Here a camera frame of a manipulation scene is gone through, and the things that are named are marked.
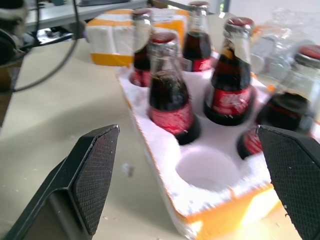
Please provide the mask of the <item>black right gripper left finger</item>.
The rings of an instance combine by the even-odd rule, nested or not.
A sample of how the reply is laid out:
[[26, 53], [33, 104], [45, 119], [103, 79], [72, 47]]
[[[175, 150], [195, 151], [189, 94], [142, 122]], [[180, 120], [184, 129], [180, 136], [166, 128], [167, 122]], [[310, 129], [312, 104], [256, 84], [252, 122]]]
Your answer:
[[120, 128], [81, 136], [0, 240], [92, 240], [109, 192]]

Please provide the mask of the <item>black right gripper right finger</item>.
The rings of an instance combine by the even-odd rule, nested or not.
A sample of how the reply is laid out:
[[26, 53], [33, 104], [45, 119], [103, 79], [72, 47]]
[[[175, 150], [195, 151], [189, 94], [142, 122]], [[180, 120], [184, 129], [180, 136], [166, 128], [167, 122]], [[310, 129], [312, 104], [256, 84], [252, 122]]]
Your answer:
[[302, 240], [320, 240], [320, 143], [295, 131], [256, 129], [271, 183]]

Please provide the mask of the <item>glass cola bottle red label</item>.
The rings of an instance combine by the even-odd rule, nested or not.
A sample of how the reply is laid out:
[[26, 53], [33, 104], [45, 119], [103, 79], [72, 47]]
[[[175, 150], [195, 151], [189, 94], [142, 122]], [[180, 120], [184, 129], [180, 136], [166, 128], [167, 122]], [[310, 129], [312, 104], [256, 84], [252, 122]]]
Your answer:
[[309, 135], [320, 111], [320, 45], [302, 46], [291, 70], [260, 108], [251, 126], [237, 141], [241, 159], [262, 152], [256, 134], [259, 125]]
[[187, 145], [201, 134], [179, 59], [179, 44], [172, 32], [154, 33], [150, 40], [148, 116], [158, 127]]
[[188, 29], [182, 49], [182, 69], [204, 72], [212, 69], [212, 44], [207, 19], [209, 3], [203, 0], [189, 3]]
[[137, 8], [132, 14], [133, 21], [133, 70], [130, 82], [139, 87], [150, 84], [151, 61], [149, 43], [153, 33], [153, 16], [149, 8]]
[[250, 40], [254, 21], [231, 17], [224, 24], [224, 40], [203, 104], [212, 122], [237, 126], [252, 113], [256, 92], [251, 85]]

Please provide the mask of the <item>white foam crate orange tape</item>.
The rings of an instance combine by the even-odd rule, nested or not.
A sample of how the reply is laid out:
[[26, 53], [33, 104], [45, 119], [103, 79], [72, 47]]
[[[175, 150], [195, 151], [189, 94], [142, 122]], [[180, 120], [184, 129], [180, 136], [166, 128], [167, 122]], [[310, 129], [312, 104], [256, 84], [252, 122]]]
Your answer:
[[149, 90], [130, 82], [132, 69], [118, 67], [116, 77], [137, 134], [144, 141], [148, 164], [177, 231], [188, 240], [213, 240], [264, 218], [280, 206], [262, 154], [242, 160], [236, 150], [248, 128], [222, 126], [203, 114], [212, 71], [184, 72], [201, 135], [180, 145], [149, 118]]

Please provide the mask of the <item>white foam box orange tape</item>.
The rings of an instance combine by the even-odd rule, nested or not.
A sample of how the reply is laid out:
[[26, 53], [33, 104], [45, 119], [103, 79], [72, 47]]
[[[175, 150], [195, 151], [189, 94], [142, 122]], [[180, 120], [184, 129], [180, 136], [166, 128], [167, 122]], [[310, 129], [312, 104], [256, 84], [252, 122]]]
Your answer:
[[[189, 12], [183, 9], [151, 8], [154, 30], [171, 31], [184, 43]], [[131, 9], [106, 11], [85, 27], [92, 61], [103, 66], [129, 66], [133, 62], [134, 27]]]

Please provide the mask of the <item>small white foam crumb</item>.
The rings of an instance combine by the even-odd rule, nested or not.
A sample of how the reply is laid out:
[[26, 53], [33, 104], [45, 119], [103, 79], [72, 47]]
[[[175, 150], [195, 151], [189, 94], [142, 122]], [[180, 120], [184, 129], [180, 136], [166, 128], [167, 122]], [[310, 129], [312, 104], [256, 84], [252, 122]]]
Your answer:
[[130, 163], [124, 163], [121, 167], [122, 172], [128, 177], [131, 178], [134, 174], [134, 166]]

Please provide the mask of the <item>clear crumpled plastic wrap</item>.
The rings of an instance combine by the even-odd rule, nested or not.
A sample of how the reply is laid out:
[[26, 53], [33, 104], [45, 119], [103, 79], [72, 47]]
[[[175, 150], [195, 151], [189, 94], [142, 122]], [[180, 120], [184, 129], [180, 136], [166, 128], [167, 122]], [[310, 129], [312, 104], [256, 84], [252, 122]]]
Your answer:
[[304, 45], [320, 45], [320, 10], [278, 8], [271, 19], [254, 28], [251, 71], [280, 82]]

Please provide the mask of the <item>grey background desk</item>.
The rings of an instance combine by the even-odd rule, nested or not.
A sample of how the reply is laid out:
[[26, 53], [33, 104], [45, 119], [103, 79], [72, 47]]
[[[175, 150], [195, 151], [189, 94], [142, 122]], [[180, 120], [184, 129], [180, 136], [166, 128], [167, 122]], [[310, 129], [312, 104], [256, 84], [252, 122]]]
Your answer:
[[[116, 9], [136, 9], [145, 8], [147, 0], [131, 0], [125, 3], [106, 4], [97, 6], [78, 7], [78, 16], [80, 21], [93, 19], [96, 16]], [[72, 1], [68, 0], [67, 4], [61, 6], [51, 6], [40, 10], [39, 28], [51, 28], [56, 26], [72, 24], [76, 21]], [[36, 11], [32, 10], [28, 13], [25, 20], [25, 30], [32, 32], [36, 29], [37, 16]]]

